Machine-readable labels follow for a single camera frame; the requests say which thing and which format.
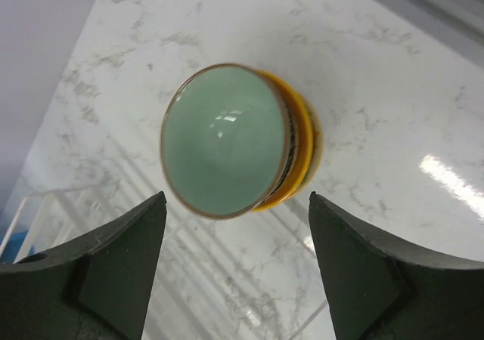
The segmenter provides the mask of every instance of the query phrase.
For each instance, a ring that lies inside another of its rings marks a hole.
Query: blue object
[[[20,232],[12,234],[10,239],[8,240],[7,246],[0,257],[1,263],[14,263],[15,257],[17,257],[18,251],[20,251],[20,247],[22,246],[23,241],[28,232]],[[29,251],[29,255],[34,254],[34,248],[32,247]]]

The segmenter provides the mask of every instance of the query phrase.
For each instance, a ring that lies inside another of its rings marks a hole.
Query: bowl
[[[191,211],[236,217],[283,186],[297,159],[297,129],[267,76],[240,64],[209,66],[177,90],[163,119],[166,181]]]

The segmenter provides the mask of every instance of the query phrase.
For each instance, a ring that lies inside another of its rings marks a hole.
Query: marble countertop
[[[321,117],[324,156],[297,198],[213,222],[168,191],[159,134],[175,89],[227,61],[304,94]],[[165,190],[160,268],[169,275],[155,282],[147,338],[334,338],[309,193],[422,246],[484,260],[482,78],[372,0],[97,0],[8,205],[118,181],[122,212]]]

